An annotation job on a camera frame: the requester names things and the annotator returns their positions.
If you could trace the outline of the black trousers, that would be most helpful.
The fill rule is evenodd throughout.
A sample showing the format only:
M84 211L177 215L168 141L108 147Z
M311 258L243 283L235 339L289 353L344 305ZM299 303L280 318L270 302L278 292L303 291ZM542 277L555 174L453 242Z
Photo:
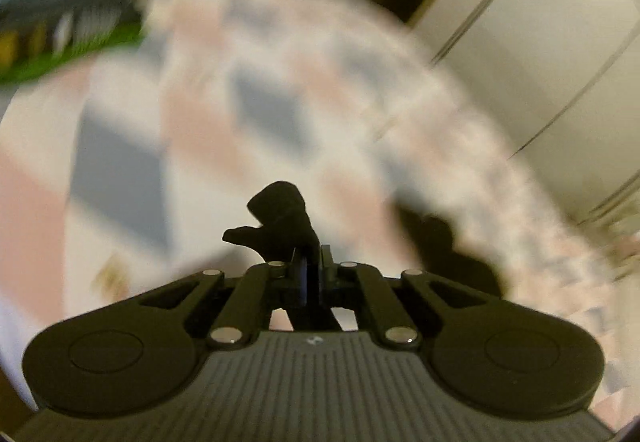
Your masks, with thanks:
M222 239L256 251L265 262L281 261L294 268L297 296L281 306L296 331L329 332L336 326L330 309L320 303L320 241L295 184L276 181L247 203L259 221L224 231Z

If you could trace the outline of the folded blue green clothes stack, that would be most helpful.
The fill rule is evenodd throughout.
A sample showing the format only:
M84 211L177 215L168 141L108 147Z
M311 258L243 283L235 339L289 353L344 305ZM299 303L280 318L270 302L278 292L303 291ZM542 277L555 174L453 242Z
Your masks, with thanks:
M1 0L1 84L35 80L141 34L136 0Z

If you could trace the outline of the pastel checkered quilt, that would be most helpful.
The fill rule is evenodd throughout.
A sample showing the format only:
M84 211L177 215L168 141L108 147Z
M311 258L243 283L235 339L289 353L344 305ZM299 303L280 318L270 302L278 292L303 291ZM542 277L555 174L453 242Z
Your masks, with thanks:
M1 367L52 323L256 262L222 233L294 183L338 259L416 265L390 200L450 219L509 298L597 338L591 408L620 427L631 383L608 262L408 28L364 0L150 0L145 39L1 90Z

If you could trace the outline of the white wardrobe doors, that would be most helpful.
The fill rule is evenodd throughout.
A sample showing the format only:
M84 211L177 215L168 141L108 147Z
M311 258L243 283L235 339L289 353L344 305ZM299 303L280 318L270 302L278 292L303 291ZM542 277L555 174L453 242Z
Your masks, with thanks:
M424 0L411 24L572 219L638 193L639 0Z

